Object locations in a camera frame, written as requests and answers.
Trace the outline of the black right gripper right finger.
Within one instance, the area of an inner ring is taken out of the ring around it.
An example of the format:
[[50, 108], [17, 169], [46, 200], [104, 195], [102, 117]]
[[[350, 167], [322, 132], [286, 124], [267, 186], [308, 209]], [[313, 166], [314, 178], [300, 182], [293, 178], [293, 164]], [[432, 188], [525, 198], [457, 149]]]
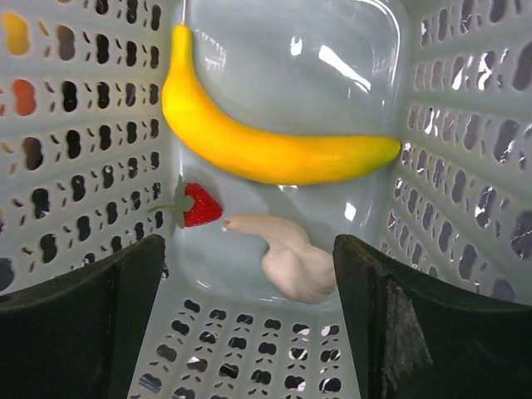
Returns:
[[531, 308], [458, 288], [340, 234], [333, 262], [363, 398], [528, 398]]

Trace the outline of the white garlic bulb toy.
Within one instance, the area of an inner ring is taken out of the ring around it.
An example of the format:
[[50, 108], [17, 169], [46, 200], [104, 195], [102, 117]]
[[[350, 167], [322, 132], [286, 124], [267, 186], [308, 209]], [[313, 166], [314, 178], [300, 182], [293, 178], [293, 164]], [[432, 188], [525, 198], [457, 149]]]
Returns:
[[261, 268], [285, 298], [315, 305], [336, 290], [333, 256], [311, 244], [304, 228], [292, 220], [270, 214], [243, 214], [225, 220], [224, 227], [258, 236], [268, 244]]

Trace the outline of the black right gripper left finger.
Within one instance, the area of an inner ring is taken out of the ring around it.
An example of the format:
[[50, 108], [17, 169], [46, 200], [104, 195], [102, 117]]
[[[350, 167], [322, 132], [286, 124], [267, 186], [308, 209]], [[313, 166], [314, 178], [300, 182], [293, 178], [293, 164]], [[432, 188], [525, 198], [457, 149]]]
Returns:
[[125, 398], [165, 265], [149, 235], [1, 297], [3, 398]]

